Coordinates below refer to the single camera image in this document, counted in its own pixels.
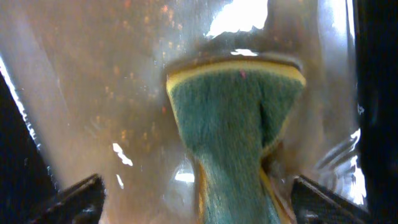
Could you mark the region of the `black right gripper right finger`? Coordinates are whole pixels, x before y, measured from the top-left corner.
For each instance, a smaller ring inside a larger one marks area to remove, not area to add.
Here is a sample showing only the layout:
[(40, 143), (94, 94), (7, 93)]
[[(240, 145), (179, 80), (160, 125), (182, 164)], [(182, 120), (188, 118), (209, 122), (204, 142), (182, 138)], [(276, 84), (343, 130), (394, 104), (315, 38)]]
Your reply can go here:
[(373, 222), (368, 212), (303, 175), (294, 179), (291, 201), (298, 224)]

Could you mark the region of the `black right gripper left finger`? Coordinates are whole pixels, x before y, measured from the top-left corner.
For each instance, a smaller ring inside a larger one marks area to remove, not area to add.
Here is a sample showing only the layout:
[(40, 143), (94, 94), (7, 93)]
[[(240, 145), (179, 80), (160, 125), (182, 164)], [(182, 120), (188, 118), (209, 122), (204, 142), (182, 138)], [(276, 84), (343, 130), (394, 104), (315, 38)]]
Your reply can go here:
[(26, 216), (26, 222), (98, 224), (104, 201), (103, 179), (93, 174), (34, 207)]

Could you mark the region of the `green and yellow sponge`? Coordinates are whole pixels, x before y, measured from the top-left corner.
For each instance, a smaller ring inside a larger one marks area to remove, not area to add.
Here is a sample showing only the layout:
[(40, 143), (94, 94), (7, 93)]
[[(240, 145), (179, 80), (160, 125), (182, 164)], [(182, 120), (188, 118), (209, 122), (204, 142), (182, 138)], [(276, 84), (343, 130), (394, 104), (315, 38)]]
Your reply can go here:
[(200, 223), (283, 223), (262, 169), (306, 81), (292, 65), (226, 60), (169, 73), (180, 138), (200, 171)]

